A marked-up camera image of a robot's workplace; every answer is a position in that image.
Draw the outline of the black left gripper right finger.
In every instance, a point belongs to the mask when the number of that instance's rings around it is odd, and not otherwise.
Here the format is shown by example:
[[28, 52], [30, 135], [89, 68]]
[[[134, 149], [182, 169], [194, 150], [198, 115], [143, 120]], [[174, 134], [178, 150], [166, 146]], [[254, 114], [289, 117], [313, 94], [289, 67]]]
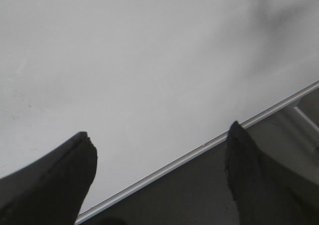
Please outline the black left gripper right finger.
[[242, 225], [317, 225], [319, 186], [264, 153], [237, 121], [227, 133], [225, 174]]

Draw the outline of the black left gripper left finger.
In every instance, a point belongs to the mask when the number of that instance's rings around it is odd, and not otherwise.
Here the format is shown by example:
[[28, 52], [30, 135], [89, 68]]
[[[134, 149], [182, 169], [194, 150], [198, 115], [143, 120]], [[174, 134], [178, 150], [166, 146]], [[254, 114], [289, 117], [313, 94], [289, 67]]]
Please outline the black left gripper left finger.
[[73, 225], [95, 178], [97, 149], [79, 132], [0, 180], [2, 225]]

